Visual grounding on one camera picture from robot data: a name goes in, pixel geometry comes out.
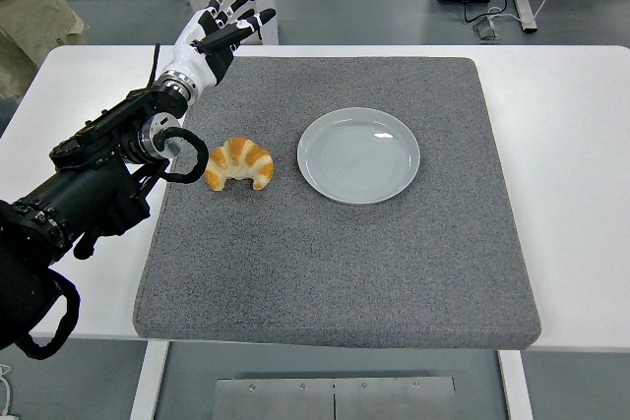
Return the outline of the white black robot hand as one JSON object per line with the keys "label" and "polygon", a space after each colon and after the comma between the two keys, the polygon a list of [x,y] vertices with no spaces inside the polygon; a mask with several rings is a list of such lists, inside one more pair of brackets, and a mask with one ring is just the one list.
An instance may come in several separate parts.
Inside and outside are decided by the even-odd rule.
{"label": "white black robot hand", "polygon": [[276,16],[268,8],[239,13],[249,0],[209,0],[194,13],[173,47],[173,59],[158,75],[156,84],[179,90],[193,101],[210,86],[218,85],[242,41],[260,32]]}

